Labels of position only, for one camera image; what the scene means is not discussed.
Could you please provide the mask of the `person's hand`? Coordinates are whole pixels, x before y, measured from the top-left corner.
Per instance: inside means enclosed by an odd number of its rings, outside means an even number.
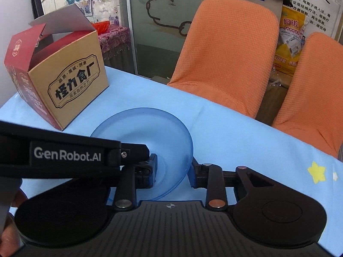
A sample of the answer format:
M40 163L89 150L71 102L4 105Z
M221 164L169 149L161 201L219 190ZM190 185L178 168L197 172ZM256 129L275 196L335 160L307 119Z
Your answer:
M16 193L11 207L19 207L25 200L27 196L20 188ZM1 235L1 256L8 257L12 256L20 248L20 236L17 231L17 227L14 222L14 216L8 212L5 222L5 227Z

